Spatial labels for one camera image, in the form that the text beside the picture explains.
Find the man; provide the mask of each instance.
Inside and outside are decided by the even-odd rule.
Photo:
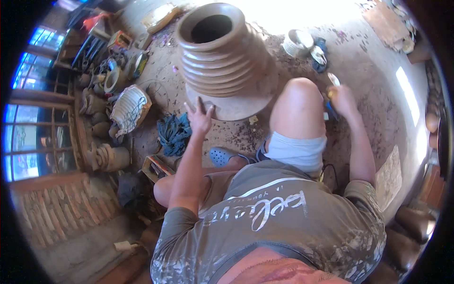
[[[287,83],[270,117],[264,155],[271,160],[248,166],[217,149],[212,161],[224,166],[203,169],[214,109],[186,105],[188,148],[176,175],[154,187],[168,207],[151,264],[155,283],[361,283],[372,272],[386,241],[374,157],[350,89],[331,91],[351,130],[343,197],[317,181],[326,130],[323,98],[310,80]]]

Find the small bucket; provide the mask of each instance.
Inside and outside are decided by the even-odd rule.
[[[303,58],[314,46],[314,40],[308,32],[293,29],[286,34],[282,46],[291,57]]]

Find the pottery wheel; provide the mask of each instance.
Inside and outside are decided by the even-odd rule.
[[[210,97],[198,93],[186,84],[186,96],[192,106],[197,104],[198,96],[202,98],[205,109],[215,105],[214,119],[236,121],[249,118],[264,109],[276,95],[277,84],[276,64],[270,59],[266,68],[266,75],[255,84],[245,88],[239,95],[228,98]]]

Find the sandal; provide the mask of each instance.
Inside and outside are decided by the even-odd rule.
[[[249,158],[243,156],[237,152],[221,148],[221,147],[212,147],[210,149],[210,159],[216,168],[223,167],[227,165],[231,157],[240,156],[247,160],[248,164],[256,163],[257,161],[254,158]]]
[[[271,160],[270,158],[266,157],[264,154],[265,154],[265,143],[268,139],[271,138],[271,134],[268,134],[268,136],[265,138],[265,140],[263,141],[263,143],[260,145],[260,147],[257,149],[257,152],[256,152],[256,160],[261,162],[261,161],[265,161],[265,160]]]

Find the man's leg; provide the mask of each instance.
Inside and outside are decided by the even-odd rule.
[[[213,173],[218,173],[218,172],[224,172],[224,171],[232,171],[232,170],[241,170],[245,165],[247,165],[246,159],[242,157],[231,157],[227,163],[227,165],[221,167],[221,168],[203,168],[203,175],[206,174],[213,174]],[[158,201],[159,204],[161,204],[164,207],[168,207],[169,199],[170,199],[170,194],[172,192],[172,185],[173,185],[173,180],[175,179],[174,175],[171,176],[166,176],[162,179],[160,179],[153,188],[153,193],[156,201]],[[204,189],[206,193],[208,193],[210,187],[211,187],[211,179],[209,177],[202,177],[202,184],[200,185]],[[204,202],[206,198],[206,194],[203,194],[201,196],[201,200],[199,202],[200,205]]]
[[[270,131],[271,138],[265,143],[267,157],[306,173],[319,173],[326,129],[323,97],[312,81],[288,81],[271,112]]]

